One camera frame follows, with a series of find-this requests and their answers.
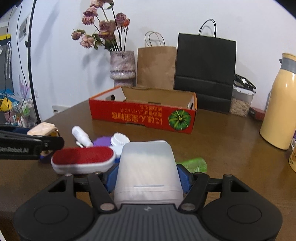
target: open cardboard box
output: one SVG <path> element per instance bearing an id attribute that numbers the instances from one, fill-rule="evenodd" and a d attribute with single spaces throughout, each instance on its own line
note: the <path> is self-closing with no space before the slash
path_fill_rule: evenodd
<path id="1" fill-rule="evenodd" d="M 89 106 L 96 120 L 191 133 L 197 99 L 187 91 L 118 86 L 89 98 Z"/>

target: black pole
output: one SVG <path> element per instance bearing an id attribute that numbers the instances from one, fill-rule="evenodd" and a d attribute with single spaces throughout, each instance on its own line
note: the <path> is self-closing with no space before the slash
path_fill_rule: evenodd
<path id="1" fill-rule="evenodd" d="M 36 114 L 36 118 L 37 118 L 37 124 L 39 124 L 39 123 L 41 123 L 41 120 L 39 117 L 36 99 L 35 99 L 33 80 L 32 80 L 32 67 L 31 67 L 31 32 L 32 32 L 33 14 L 34 14 L 36 1 L 37 0 L 34 0 L 34 2 L 33 2 L 31 17 L 30 17 L 30 24 L 29 24 L 28 41 L 25 41 L 25 45 L 28 48 L 28 71 L 29 71 L 29 82 L 30 82 L 31 95 L 32 95 L 33 106 L 34 106 L 34 110 L 35 110 L 35 114 Z"/>

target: paper bag handle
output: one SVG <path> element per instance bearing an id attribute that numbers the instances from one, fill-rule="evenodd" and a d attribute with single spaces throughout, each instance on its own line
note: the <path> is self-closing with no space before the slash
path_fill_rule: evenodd
<path id="1" fill-rule="evenodd" d="M 162 39 L 163 39 L 163 36 L 162 36 L 160 33 L 158 33 L 158 32 L 148 31 L 148 32 L 145 34 L 145 37 L 144 37 L 145 42 L 146 42 L 146 44 L 148 45 L 148 47 L 152 47 L 152 43 L 151 43 L 151 39 L 150 39 L 150 36 L 151 36 L 152 34 L 155 34 L 155 35 L 157 36 L 158 41 L 159 41 L 159 43 L 160 43 L 160 46 L 162 46 L 162 44 L 161 44 L 161 40 L 159 39 L 158 34 L 161 36 Z"/>
<path id="2" fill-rule="evenodd" d="M 214 23 L 215 26 L 215 31 L 214 31 L 214 38 L 216 37 L 216 32 L 217 32 L 217 25 L 214 19 L 210 18 L 207 21 L 204 22 L 204 24 L 200 27 L 200 30 L 198 31 L 198 35 L 200 35 L 202 33 L 202 28 L 204 27 L 204 25 L 208 22 L 208 21 L 212 21 Z"/>

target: white bottle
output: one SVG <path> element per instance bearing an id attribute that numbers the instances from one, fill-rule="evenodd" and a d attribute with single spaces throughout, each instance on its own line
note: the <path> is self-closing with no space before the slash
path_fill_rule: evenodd
<path id="1" fill-rule="evenodd" d="M 94 144 L 91 142 L 88 134 L 85 133 L 83 129 L 79 126 L 74 126 L 72 128 L 72 134 L 76 138 L 76 140 L 84 145 L 85 147 L 92 147 Z"/>

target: clear storage bin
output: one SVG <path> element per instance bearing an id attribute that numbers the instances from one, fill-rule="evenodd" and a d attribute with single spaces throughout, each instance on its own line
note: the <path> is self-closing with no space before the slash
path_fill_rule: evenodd
<path id="1" fill-rule="evenodd" d="M 255 91 L 233 86 L 229 113 L 247 116 L 255 93 Z"/>
<path id="2" fill-rule="evenodd" d="M 166 142 L 130 142 L 124 145 L 114 190 L 122 204 L 175 204 L 183 190 L 171 146 Z"/>

